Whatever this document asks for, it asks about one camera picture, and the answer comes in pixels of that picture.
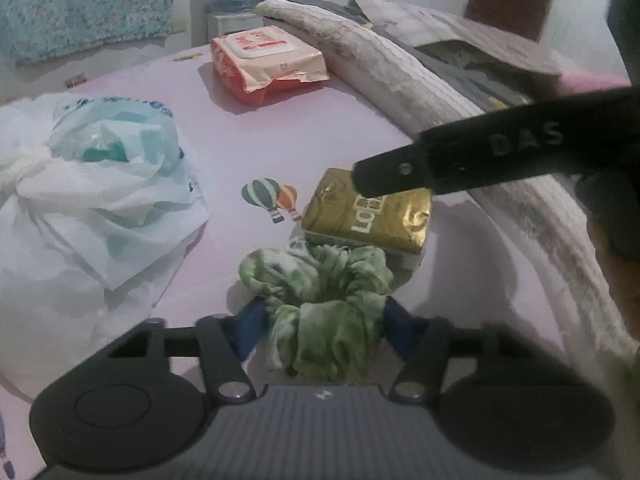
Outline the green tie-dye scrunchie cloth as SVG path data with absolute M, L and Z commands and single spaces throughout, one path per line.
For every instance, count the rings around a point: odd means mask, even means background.
M 382 339 L 383 310 L 394 284 L 381 248 L 296 237 L 285 248 L 246 256 L 239 277 L 265 300 L 272 370 L 328 382 L 366 372 Z

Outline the gold tissue pack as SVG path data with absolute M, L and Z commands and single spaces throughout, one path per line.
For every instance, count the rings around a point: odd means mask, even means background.
M 331 168 L 311 197 L 302 229 L 314 235 L 420 256 L 431 209 L 432 194 L 425 188 L 366 197 L 355 190 L 349 171 Z

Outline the beige quilted blanket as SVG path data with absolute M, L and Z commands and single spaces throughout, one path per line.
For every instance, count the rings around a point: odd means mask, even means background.
M 334 10 L 291 0 L 258 4 L 326 55 L 331 70 L 360 92 L 410 138 L 428 127 L 480 114 L 480 108 L 434 70 L 415 50 L 382 29 Z M 560 295 L 553 311 L 574 359 L 632 361 L 639 346 L 624 327 L 598 268 L 587 217 L 555 178 L 539 177 L 472 192 L 500 226 L 548 264 Z

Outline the white plastic bag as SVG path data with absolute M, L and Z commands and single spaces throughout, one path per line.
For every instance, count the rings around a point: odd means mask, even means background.
M 2 380 L 33 399 L 145 320 L 207 218 L 165 104 L 3 105 Z

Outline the orange wet wipes pack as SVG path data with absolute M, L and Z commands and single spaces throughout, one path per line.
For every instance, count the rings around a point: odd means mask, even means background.
M 274 94 L 308 90 L 330 80 L 322 52 L 278 26 L 215 37 L 209 47 L 224 88 L 249 106 L 261 106 Z

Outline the grey brown folded clothes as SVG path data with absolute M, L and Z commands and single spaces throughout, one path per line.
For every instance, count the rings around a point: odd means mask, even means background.
M 485 112 L 533 102 L 562 75 L 552 49 L 456 14 L 386 0 L 291 1 L 371 27 Z

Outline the floral blue cushion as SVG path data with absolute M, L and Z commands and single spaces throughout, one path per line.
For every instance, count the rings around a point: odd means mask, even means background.
M 1 0 L 1 56 L 18 64 L 166 37 L 174 0 Z

